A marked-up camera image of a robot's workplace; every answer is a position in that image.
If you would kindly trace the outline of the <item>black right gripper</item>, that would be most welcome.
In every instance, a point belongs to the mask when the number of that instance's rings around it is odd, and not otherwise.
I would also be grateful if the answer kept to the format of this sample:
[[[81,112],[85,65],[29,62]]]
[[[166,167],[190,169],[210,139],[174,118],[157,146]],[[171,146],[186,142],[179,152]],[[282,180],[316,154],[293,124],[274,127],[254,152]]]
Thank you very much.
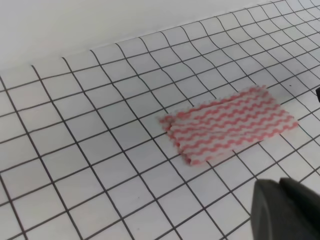
[[[316,92],[317,99],[318,99],[318,101],[320,102],[320,87],[318,87],[318,88],[315,90],[315,92]]]

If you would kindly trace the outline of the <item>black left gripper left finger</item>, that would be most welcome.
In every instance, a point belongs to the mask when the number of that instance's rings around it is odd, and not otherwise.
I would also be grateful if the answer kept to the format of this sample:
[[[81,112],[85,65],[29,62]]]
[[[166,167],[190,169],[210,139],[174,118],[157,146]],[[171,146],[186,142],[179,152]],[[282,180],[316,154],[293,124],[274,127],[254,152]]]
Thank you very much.
[[[255,240],[307,240],[310,228],[300,211],[273,180],[254,184],[251,229]]]

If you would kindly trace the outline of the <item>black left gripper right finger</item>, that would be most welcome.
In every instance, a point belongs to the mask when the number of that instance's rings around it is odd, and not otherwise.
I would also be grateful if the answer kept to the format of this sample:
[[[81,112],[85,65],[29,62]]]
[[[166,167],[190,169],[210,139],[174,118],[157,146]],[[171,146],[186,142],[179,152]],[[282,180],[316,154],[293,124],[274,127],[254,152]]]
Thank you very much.
[[[303,215],[316,240],[320,239],[320,195],[292,178],[281,178],[279,185]]]

